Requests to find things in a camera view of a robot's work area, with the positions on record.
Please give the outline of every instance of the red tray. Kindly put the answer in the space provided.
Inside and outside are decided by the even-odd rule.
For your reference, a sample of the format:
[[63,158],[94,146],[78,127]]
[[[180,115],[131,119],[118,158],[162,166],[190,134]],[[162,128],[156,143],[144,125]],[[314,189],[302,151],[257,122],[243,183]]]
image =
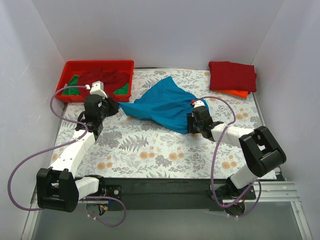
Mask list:
[[[131,96],[132,77],[134,75],[133,60],[91,60],[91,61],[67,61],[56,91],[66,86],[74,75],[80,75],[92,69],[102,68],[104,72],[126,72],[130,74],[129,88],[126,95],[116,95],[119,102],[129,102]],[[56,95],[56,98],[64,103],[83,103],[85,99],[80,95]]]

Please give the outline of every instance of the gray floor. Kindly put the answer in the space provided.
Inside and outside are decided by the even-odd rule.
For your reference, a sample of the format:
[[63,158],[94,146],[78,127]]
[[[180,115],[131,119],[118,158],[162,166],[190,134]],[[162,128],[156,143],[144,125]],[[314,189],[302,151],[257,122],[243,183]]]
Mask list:
[[[105,221],[117,222],[123,212],[107,212]],[[290,202],[261,202],[247,217],[227,218],[206,210],[131,210],[125,222],[110,228],[86,217],[85,204],[73,213],[42,210],[33,240],[300,240]]]

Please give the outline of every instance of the table surface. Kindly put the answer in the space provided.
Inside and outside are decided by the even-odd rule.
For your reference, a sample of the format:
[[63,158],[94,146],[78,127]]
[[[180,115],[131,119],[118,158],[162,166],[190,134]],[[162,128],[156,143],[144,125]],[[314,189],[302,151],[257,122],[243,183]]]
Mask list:
[[[226,100],[236,113],[235,127],[257,128],[261,118],[252,94],[241,99],[209,90],[210,72],[206,70],[135,70],[130,102],[140,98],[161,79],[171,76],[178,87],[196,97],[214,96]],[[216,99],[206,100],[214,121],[231,122],[232,113]],[[77,119],[83,103],[69,103],[64,116]],[[62,121],[55,145],[70,141],[76,125]],[[201,134],[180,134],[151,120],[126,116],[122,109],[103,121],[103,131],[88,150],[77,177],[97,174],[105,178],[210,178],[216,143]],[[56,149],[55,161],[64,148]],[[226,179],[245,164],[242,150],[222,143],[214,168],[214,178]],[[263,179],[276,179],[274,171]]]

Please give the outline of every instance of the teal fabric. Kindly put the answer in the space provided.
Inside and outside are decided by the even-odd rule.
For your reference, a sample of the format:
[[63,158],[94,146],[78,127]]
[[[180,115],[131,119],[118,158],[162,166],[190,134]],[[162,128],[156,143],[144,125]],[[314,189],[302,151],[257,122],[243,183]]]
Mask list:
[[120,102],[120,107],[127,116],[152,119],[170,130],[187,134],[187,114],[192,113],[190,102],[194,99],[197,97],[179,88],[169,76],[151,87],[134,103]]

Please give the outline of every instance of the white backdrop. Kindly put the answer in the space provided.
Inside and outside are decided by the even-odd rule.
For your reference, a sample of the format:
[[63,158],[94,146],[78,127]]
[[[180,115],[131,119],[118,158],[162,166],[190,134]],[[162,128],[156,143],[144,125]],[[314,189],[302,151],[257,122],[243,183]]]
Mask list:
[[284,0],[32,0],[65,61],[250,64]]
[[253,64],[266,125],[287,156],[313,239],[320,239],[320,2],[286,0]]
[[[28,212],[10,202],[8,178],[24,158],[55,143],[59,119],[49,101],[65,62],[30,0],[0,0],[0,29],[0,239],[19,240]],[[61,113],[61,105],[54,105]],[[30,206],[37,171],[50,158],[47,153],[30,160],[14,177],[12,192],[24,207]]]

